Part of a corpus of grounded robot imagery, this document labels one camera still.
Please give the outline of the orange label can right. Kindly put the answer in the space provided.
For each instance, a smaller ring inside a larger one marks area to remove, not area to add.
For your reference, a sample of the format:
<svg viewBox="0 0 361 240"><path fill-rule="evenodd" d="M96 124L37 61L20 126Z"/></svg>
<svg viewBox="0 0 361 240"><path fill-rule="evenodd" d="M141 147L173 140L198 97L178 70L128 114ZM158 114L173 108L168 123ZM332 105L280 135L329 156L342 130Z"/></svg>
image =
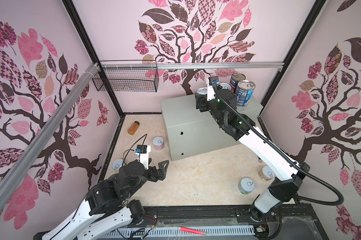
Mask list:
<svg viewBox="0 0 361 240"><path fill-rule="evenodd" d="M264 182L269 182L275 178L275 173L272 171L272 169L269 166L264 166L258 172L258 177Z"/></svg>

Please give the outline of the orange spice jar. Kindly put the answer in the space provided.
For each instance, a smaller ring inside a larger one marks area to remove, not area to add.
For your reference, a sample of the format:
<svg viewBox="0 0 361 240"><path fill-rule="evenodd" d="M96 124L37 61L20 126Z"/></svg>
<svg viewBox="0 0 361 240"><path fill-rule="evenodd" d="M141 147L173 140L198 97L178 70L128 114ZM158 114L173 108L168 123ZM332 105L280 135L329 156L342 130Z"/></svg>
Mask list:
<svg viewBox="0 0 361 240"><path fill-rule="evenodd" d="M134 121L128 128L128 134L134 135L137 132L137 130L139 129L139 126L140 126L140 123L138 121Z"/></svg>

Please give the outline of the teal can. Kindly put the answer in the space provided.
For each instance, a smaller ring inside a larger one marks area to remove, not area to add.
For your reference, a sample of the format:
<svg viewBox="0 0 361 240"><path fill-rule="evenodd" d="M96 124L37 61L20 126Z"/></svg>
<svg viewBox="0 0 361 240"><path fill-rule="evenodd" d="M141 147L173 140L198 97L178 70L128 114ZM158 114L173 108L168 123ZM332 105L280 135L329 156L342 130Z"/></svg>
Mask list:
<svg viewBox="0 0 361 240"><path fill-rule="evenodd" d="M196 92L197 96L204 96L206 97L207 95L207 88L199 88Z"/></svg>
<svg viewBox="0 0 361 240"><path fill-rule="evenodd" d="M250 178L243 178L238 183L238 189L242 194L248 195L254 191L255 184Z"/></svg>

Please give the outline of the pink can near cabinet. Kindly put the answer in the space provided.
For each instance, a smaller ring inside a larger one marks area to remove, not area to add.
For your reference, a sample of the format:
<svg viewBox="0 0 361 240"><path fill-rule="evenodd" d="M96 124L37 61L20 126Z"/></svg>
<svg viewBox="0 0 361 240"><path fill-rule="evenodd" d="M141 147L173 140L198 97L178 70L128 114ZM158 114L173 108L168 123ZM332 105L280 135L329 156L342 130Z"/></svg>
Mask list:
<svg viewBox="0 0 361 240"><path fill-rule="evenodd" d="M153 139L153 145L154 145L154 148L157 150L157 151L161 151L164 149L165 147L165 140L163 137L160 137L160 136L157 136L157 137L154 137Z"/></svg>

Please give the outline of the aluminium rail back wall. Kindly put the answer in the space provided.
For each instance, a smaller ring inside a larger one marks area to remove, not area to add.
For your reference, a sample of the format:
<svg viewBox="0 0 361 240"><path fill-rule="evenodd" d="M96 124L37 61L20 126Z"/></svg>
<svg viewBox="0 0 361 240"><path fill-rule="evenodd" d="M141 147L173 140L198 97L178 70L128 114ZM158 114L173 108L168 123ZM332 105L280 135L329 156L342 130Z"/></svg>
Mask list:
<svg viewBox="0 0 361 240"><path fill-rule="evenodd" d="M101 63L101 66L110 68L148 68L157 70L188 70L188 69L282 69L283 62L244 62L244 63L166 63L166 64L110 64Z"/></svg>

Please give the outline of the aluminium rail wall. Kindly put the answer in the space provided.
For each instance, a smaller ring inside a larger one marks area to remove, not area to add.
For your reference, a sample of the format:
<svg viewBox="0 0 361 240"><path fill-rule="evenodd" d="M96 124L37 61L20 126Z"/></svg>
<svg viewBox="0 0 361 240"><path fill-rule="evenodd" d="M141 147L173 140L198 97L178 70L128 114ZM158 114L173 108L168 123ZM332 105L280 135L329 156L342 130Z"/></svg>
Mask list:
<svg viewBox="0 0 361 240"><path fill-rule="evenodd" d="M283 62L244 62L244 63L166 63L166 64L110 64L101 63L101 66L110 68L148 68L157 70L188 70L188 69L282 69Z"/></svg>
<svg viewBox="0 0 361 240"><path fill-rule="evenodd" d="M89 65L79 78L79 82L73 86L70 93L63 99L56 111L41 128L41 131L26 147L20 159L17 160L15 165L11 167L9 172L0 181L0 211L55 133L55 130L66 117L70 108L73 107L76 100L80 97L86 85L99 70L100 64L92 63Z"/></svg>

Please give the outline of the blue label tall can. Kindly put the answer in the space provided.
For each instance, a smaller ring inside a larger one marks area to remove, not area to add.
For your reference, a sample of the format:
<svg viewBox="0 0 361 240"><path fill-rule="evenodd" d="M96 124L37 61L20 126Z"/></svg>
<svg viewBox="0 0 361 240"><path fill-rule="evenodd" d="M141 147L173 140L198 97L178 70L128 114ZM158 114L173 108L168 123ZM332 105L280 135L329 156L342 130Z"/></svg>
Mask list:
<svg viewBox="0 0 361 240"><path fill-rule="evenodd" d="M237 96L236 105L240 107L247 106L254 89L255 84L253 82L248 80L239 81L235 90L235 95Z"/></svg>

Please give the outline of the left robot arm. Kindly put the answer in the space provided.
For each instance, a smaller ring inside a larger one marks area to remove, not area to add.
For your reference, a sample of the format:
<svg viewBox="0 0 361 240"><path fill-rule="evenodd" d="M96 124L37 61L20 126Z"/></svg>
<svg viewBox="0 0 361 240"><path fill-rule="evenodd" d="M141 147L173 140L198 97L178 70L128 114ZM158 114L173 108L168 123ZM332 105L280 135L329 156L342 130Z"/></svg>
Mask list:
<svg viewBox="0 0 361 240"><path fill-rule="evenodd" d="M108 232L142 222L145 210L132 196L148 181L163 181L169 161L145 168L138 160L96 184L77 209L56 228L34 235L35 240L96 240Z"/></svg>

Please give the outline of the grey metal cabinet box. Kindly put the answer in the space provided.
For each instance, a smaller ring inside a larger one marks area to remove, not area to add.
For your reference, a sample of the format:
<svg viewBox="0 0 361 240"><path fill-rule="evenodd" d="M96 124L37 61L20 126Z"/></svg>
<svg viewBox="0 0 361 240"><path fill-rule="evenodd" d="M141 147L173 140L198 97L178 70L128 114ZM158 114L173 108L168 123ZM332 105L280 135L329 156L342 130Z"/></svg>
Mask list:
<svg viewBox="0 0 361 240"><path fill-rule="evenodd" d="M194 95L160 101L172 161L238 145L209 112L196 108Z"/></svg>

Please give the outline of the la sicilia tomato can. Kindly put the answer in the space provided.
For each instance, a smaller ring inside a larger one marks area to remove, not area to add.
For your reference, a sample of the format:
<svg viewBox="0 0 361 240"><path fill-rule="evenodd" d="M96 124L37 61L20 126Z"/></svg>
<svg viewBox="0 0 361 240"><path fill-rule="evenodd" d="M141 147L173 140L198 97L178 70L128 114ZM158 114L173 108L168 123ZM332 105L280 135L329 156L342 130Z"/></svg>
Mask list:
<svg viewBox="0 0 361 240"><path fill-rule="evenodd" d="M238 83L244 80L246 80L246 76L244 74L242 73L232 74L229 81L229 85L231 86L231 92L235 93Z"/></svg>

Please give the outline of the black mounting rail base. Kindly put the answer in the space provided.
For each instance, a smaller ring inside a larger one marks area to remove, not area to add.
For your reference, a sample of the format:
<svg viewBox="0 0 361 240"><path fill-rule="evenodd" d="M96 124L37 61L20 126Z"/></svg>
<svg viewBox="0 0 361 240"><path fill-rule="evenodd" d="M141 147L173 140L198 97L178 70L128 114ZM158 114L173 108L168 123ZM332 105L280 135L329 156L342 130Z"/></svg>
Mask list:
<svg viewBox="0 0 361 240"><path fill-rule="evenodd" d="M137 225L123 228L253 226L254 236L196 237L169 240L327 240L310 204L287 204L274 208L261 222L249 215L248 205L143 207L145 216Z"/></svg>

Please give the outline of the pink marker pen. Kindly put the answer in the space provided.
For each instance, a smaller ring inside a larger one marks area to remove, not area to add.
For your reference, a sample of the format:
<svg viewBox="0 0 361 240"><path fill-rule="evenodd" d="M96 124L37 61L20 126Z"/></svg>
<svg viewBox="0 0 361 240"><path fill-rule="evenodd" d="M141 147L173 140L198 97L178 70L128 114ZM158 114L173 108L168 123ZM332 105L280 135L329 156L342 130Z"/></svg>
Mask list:
<svg viewBox="0 0 361 240"><path fill-rule="evenodd" d="M185 232L185 233L206 236L206 233L203 231L200 231L200 230L195 230L195 229L190 229L190 228L185 228L185 227L179 227L179 230L181 232Z"/></svg>

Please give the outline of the yellow label can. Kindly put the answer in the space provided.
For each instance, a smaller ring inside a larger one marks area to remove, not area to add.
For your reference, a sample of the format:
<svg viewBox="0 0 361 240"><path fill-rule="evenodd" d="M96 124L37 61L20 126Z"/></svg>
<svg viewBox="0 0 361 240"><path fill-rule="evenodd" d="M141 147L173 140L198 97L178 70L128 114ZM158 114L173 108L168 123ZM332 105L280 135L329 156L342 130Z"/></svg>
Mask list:
<svg viewBox="0 0 361 240"><path fill-rule="evenodd" d="M114 160L112 163L112 170L114 170L115 172L118 172L120 170L120 168L122 167L123 163L124 163L123 159Z"/></svg>

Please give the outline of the aluminium rail left wall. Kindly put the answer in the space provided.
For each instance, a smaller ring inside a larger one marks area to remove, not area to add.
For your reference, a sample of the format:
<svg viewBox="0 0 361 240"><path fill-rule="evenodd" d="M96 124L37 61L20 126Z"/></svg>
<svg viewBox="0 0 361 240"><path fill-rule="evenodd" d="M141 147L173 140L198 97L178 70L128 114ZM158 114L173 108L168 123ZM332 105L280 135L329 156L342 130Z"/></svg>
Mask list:
<svg viewBox="0 0 361 240"><path fill-rule="evenodd" d="M11 167L9 172L0 181L0 211L55 133L55 130L66 117L70 108L73 107L76 100L80 97L86 85L99 70L100 64L92 63L89 65L79 78L79 82L73 86L70 93L63 99L56 111L41 128L41 131L26 147L20 159L17 160L15 165Z"/></svg>

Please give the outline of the pink can white lid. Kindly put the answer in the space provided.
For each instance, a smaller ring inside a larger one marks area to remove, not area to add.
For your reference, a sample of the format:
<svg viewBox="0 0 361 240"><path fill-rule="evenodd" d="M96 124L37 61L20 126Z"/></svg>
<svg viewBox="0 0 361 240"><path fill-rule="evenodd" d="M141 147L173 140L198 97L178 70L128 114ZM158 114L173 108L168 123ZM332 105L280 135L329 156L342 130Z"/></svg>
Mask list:
<svg viewBox="0 0 361 240"><path fill-rule="evenodd" d="M232 90L232 87L230 84L226 84L226 83L220 83L219 86L224 89L224 90L229 90L231 91Z"/></svg>

